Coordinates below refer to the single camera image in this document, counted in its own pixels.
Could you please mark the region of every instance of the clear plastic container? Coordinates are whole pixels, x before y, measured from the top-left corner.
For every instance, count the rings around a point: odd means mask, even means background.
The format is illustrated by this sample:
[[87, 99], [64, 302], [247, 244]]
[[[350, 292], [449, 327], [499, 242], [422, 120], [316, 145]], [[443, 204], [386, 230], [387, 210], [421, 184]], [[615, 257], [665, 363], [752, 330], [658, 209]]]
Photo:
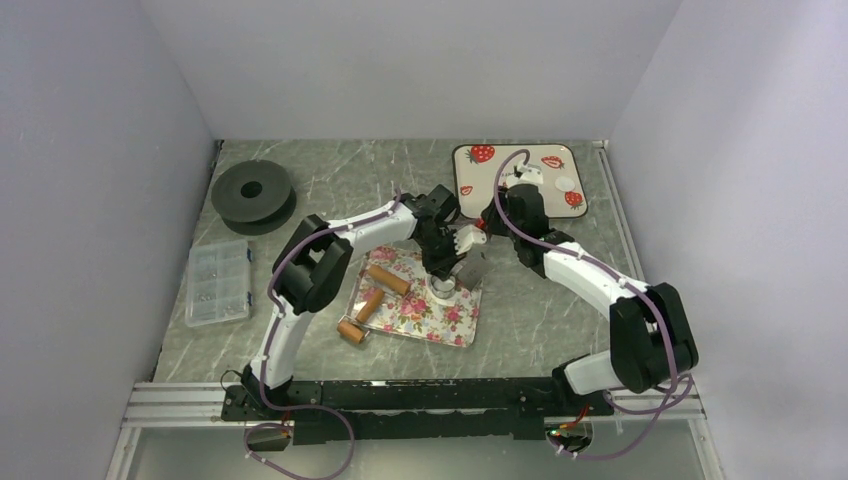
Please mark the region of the clear plastic container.
[[194, 247], [188, 254], [186, 325], [250, 316], [250, 249], [246, 240]]

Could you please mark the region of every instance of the strawberry pattern tray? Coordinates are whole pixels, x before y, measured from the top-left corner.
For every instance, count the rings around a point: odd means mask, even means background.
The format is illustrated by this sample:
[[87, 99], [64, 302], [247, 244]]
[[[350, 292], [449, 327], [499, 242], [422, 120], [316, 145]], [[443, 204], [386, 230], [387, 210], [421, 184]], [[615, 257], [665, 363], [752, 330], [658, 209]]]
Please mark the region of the strawberry pattern tray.
[[383, 303], [363, 325], [384, 333], [442, 343], [454, 347], [467, 347], [474, 341], [477, 318], [480, 316], [480, 288], [460, 290], [452, 303], [435, 301], [425, 285], [427, 273], [421, 265], [421, 253], [392, 247], [377, 247], [366, 256], [356, 280], [347, 315], [357, 312], [379, 288], [365, 271], [379, 265], [398, 277], [412, 283], [405, 297], [386, 290]]
[[[565, 145], [460, 145], [453, 151], [456, 192], [462, 215], [478, 218], [492, 200], [492, 186], [498, 167], [518, 149], [530, 151], [530, 165], [542, 170], [539, 187], [545, 200], [545, 214], [551, 218], [583, 216], [588, 205], [574, 155]], [[501, 178], [511, 174], [512, 166], [524, 160], [519, 155], [504, 169]]]

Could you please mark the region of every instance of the wooden cylinder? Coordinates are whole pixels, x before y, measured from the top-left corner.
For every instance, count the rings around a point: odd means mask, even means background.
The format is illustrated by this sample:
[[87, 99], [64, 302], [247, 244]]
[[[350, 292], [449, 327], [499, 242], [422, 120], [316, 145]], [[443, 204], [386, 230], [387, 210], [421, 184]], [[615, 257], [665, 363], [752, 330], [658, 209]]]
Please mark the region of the wooden cylinder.
[[363, 332], [361, 328], [348, 322], [347, 320], [342, 320], [341, 322], [339, 322], [339, 325], [336, 327], [336, 330], [338, 330], [338, 332], [342, 334], [343, 337], [356, 344], [362, 343], [362, 340], [365, 339], [365, 332]]
[[378, 288], [376, 292], [374, 292], [374, 296], [371, 297], [368, 302], [359, 310], [359, 313], [356, 314], [356, 321], [359, 323], [365, 323], [371, 318], [371, 315], [374, 314], [374, 310], [380, 308], [380, 304], [383, 303], [383, 297], [386, 296], [386, 292], [382, 289]]
[[390, 273], [389, 271], [381, 268], [377, 265], [371, 265], [368, 267], [368, 275], [371, 276], [374, 280], [382, 283], [383, 285], [391, 288], [395, 292], [406, 295], [409, 293], [409, 289], [412, 285], [406, 280], [398, 277], [397, 275]]

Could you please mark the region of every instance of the black bracket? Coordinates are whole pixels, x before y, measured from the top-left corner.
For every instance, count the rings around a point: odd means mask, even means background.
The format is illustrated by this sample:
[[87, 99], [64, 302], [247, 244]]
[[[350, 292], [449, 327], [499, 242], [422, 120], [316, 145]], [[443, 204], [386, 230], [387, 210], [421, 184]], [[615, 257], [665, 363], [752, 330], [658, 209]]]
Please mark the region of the black bracket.
[[[324, 405], [339, 410], [353, 425], [357, 439], [512, 435], [517, 440], [537, 440], [545, 438], [546, 417], [577, 416], [586, 404], [591, 415], [612, 414], [600, 393], [582, 397], [568, 394], [556, 377], [293, 381], [286, 387], [287, 401], [275, 404]], [[254, 395], [245, 385], [228, 387], [221, 419], [281, 419], [282, 412], [257, 403]], [[427, 413], [462, 409], [475, 413]], [[291, 419], [295, 445], [347, 439], [341, 422], [326, 412], [296, 410]]]
[[[283, 258], [308, 236], [326, 230], [328, 223], [318, 215], [304, 218], [294, 235], [274, 262], [276, 270]], [[312, 255], [321, 255], [319, 260]], [[295, 315], [304, 311], [318, 312], [336, 298], [345, 270], [353, 255], [353, 247], [335, 233], [324, 235], [301, 250], [274, 283], [274, 291], [292, 305]]]
[[456, 234], [448, 228], [448, 216], [459, 211], [459, 200], [444, 185], [436, 185], [426, 196], [407, 196], [403, 204], [417, 220], [412, 239], [421, 248], [424, 270], [446, 280], [461, 260], [456, 254]]
[[[647, 297], [662, 313], [678, 371], [698, 364], [698, 349], [680, 295], [667, 283], [648, 287]], [[668, 358], [656, 319], [639, 298], [620, 298], [610, 306], [610, 356], [615, 375], [628, 390], [642, 393], [668, 380]]]
[[[550, 219], [545, 215], [544, 199], [536, 185], [501, 187], [498, 189], [498, 196], [507, 218], [527, 235], [554, 245], [574, 240], [568, 234], [551, 228]], [[521, 264], [545, 278], [543, 259], [549, 249], [534, 245], [507, 228], [495, 208], [494, 199], [483, 210], [481, 218], [487, 234], [509, 237]]]

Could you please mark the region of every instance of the strawberry print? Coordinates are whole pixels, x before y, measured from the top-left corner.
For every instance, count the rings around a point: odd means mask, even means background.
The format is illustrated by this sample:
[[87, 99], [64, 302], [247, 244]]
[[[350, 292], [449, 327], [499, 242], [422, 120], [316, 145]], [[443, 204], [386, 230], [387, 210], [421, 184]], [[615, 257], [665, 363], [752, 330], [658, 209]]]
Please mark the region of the strawberry print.
[[583, 206], [583, 195], [580, 195], [578, 192], [566, 192], [565, 203], [571, 205], [572, 210], [577, 210]]
[[471, 163], [486, 163], [495, 156], [495, 147], [491, 145], [474, 145], [465, 155]]
[[547, 165], [551, 168], [556, 168], [556, 169], [560, 169], [565, 165], [561, 158], [553, 156], [553, 155], [550, 156], [550, 157], [544, 157], [542, 159], [542, 163], [544, 163], [545, 165]]

